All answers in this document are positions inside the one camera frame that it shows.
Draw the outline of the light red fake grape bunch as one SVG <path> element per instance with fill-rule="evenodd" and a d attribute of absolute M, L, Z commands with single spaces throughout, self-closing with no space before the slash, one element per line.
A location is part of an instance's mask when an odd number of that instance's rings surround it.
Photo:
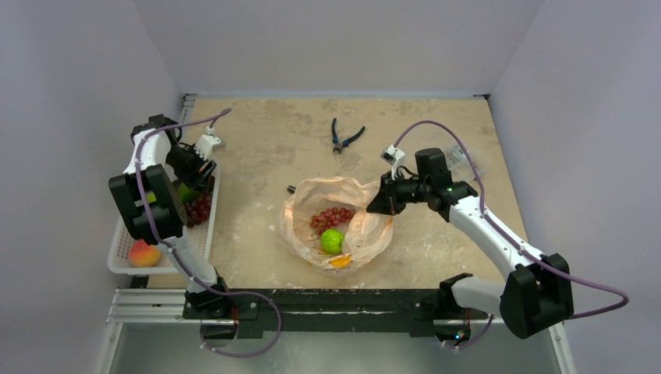
<path fill-rule="evenodd" d="M 356 210 L 344 207 L 332 207 L 322 210 L 309 219 L 309 226 L 318 234 L 322 235 L 329 228 L 339 228 L 347 224 L 356 214 Z"/>

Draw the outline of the translucent orange plastic bag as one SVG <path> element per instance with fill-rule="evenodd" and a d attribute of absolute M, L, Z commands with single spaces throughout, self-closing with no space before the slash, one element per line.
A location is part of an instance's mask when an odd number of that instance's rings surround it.
<path fill-rule="evenodd" d="M 349 177 L 300 182 L 281 208 L 283 243 L 320 270 L 347 273 L 365 266 L 393 238 L 393 218 L 366 211 L 378 189 L 378 182 Z"/>

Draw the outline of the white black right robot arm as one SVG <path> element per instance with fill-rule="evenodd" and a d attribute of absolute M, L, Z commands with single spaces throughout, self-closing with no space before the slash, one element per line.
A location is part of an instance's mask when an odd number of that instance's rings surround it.
<path fill-rule="evenodd" d="M 403 151 L 389 146 L 381 157 L 391 170 L 381 176 L 379 191 L 367 212 L 394 216 L 409 203 L 425 203 L 477 244 L 505 279 L 498 284 L 463 273 L 444 280 L 437 292 L 436 309 L 449 317 L 466 309 L 486 312 L 500 317 L 521 339 L 573 316 L 567 261 L 526 245 L 506 228 L 496 229 L 498 219 L 480 206 L 473 187 L 453 180 L 440 149 L 416 152 L 417 173 L 409 178 L 401 173 Z"/>

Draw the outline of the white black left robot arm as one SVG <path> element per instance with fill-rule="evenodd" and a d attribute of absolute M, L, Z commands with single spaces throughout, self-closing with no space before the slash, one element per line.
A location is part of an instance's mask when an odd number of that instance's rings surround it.
<path fill-rule="evenodd" d="M 214 126 L 223 110 L 201 121 L 207 128 L 190 146 L 181 146 L 179 134 L 186 124 L 155 115 L 133 128 L 133 152 L 125 170 L 109 179 L 108 187 L 128 233 L 154 245 L 186 280 L 187 313 L 207 312 L 226 317 L 232 297 L 224 279 L 195 248 L 188 233 L 185 204 L 166 171 L 192 190 L 207 185 L 217 164 L 213 152 L 223 146 Z"/>

